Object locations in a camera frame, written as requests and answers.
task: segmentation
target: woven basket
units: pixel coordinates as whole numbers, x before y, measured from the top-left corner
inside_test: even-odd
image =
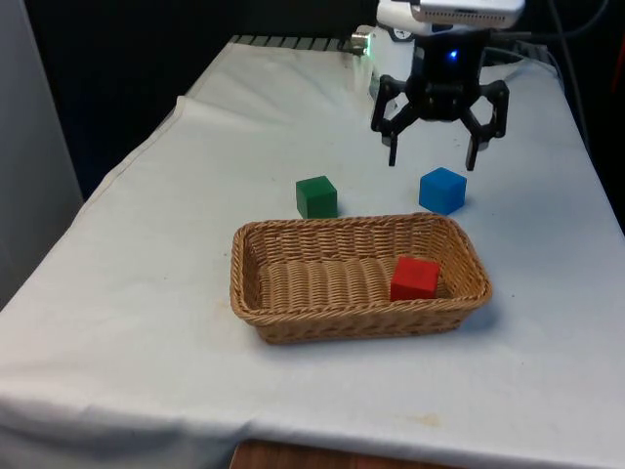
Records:
[[[440,264],[437,299],[389,301],[402,255]],[[250,223],[234,235],[232,309],[271,344],[445,332],[491,294],[467,236],[438,215]]]

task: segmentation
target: cable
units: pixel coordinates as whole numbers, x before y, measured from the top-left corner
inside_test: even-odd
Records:
[[[575,74],[573,59],[571,57],[570,50],[568,49],[568,43],[566,42],[566,38],[564,37],[563,22],[561,21],[560,14],[558,13],[558,9],[556,8],[556,2],[554,0],[547,0],[547,3],[549,5],[549,10],[551,11],[552,17],[554,17],[556,31],[561,37],[560,42],[562,44],[562,50],[564,52],[564,60],[566,61],[566,66],[568,67],[568,72],[570,73],[570,81],[573,85],[573,99],[575,100],[575,107],[577,107],[577,115],[579,117],[581,134],[582,138],[584,139],[586,151],[590,153],[590,138],[588,135],[588,126],[586,125],[586,115],[584,113],[582,95],[579,91],[579,83],[577,82],[577,75]]]
[[[530,42],[523,42],[523,41],[517,41],[518,44],[521,44],[522,46],[525,47],[531,47],[531,48],[536,48],[535,44],[532,44]],[[545,46],[543,46],[543,48],[541,48],[540,52],[547,54],[547,57],[549,57],[549,60],[551,61],[551,65],[554,66],[554,68],[556,69],[556,72],[558,73],[558,78],[560,79],[560,84],[562,86],[562,90],[564,90],[564,74],[563,74],[563,70],[560,67],[560,63],[558,62],[558,59],[556,59],[556,56],[554,56],[551,51],[549,49],[547,49]]]
[[[549,4],[549,9],[551,10],[552,15],[554,14],[554,11],[556,12],[558,11],[556,9],[556,4],[554,3],[553,0],[547,0],[547,3]],[[592,18],[590,18],[590,20],[586,22],[586,24],[578,27],[577,29],[573,29],[572,31],[568,31],[568,32],[564,32],[562,29],[562,32],[558,31],[558,34],[532,34],[531,40],[532,41],[557,41],[561,39],[573,39],[577,36],[581,36],[582,34],[585,34],[589,29],[592,29],[595,26],[595,24],[599,22],[599,20],[602,18],[604,13],[607,11],[608,6],[609,6],[609,0],[604,0],[604,2],[601,4],[601,6],[599,7],[595,15]],[[556,15],[558,16],[558,21],[560,21],[560,15],[558,15],[558,13],[556,13]]]
[[[609,0],[604,0],[595,15],[590,18],[586,24],[578,27],[577,29],[573,29],[572,31],[562,32],[562,34],[542,34],[542,33],[532,33],[529,31],[513,31],[513,32],[493,32],[492,38],[495,41],[539,41],[539,42],[550,42],[550,41],[559,41],[561,37],[564,39],[574,39],[582,34],[585,34],[589,29],[593,28],[602,16],[607,11],[607,7],[609,6]]]
[[[538,59],[533,59],[532,57],[524,56],[523,54],[519,54],[517,52],[509,51],[508,49],[499,49],[498,47],[485,47],[484,50],[486,52],[497,52],[500,54],[505,54],[507,56],[514,57],[516,59],[532,61],[536,64],[543,66],[549,71],[552,71],[552,69],[549,67],[549,64],[545,64],[544,62],[539,61]],[[562,90],[564,90],[564,83],[563,83],[564,77],[563,77],[563,71],[560,68],[560,64],[558,64],[558,61],[556,61],[556,58],[551,52],[547,51],[547,55],[549,56],[549,59],[552,61],[553,67],[556,69],[556,74],[558,75],[558,79],[560,80],[560,86],[562,87]]]

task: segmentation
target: dark background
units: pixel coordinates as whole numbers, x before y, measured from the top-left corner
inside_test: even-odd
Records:
[[[518,30],[553,32],[545,0],[526,0]],[[174,107],[234,34],[348,37],[375,22],[376,0],[25,0],[62,128],[85,197]],[[565,30],[601,0],[559,0]],[[569,41],[588,122],[593,162],[625,227],[624,86],[610,91],[625,2]],[[560,44],[550,44],[565,70]],[[570,90],[569,78],[566,78]]]

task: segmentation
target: white cloth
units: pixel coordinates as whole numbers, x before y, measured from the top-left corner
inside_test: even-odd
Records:
[[[247,438],[469,467],[625,466],[625,243],[557,78],[523,63],[508,136],[453,217],[494,297],[458,331],[268,346],[229,307],[234,231],[419,209],[463,171],[461,124],[419,122],[397,167],[353,58],[229,45],[103,182],[0,314],[1,467],[219,467]]]

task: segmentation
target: white robot part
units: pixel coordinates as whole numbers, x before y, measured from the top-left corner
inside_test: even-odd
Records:
[[[512,27],[525,8],[525,0],[419,0],[410,10],[416,21],[464,24],[473,27]]]
[[[378,24],[418,36],[460,32],[463,29],[512,27],[525,0],[380,0]],[[451,28],[432,28],[432,25]]]

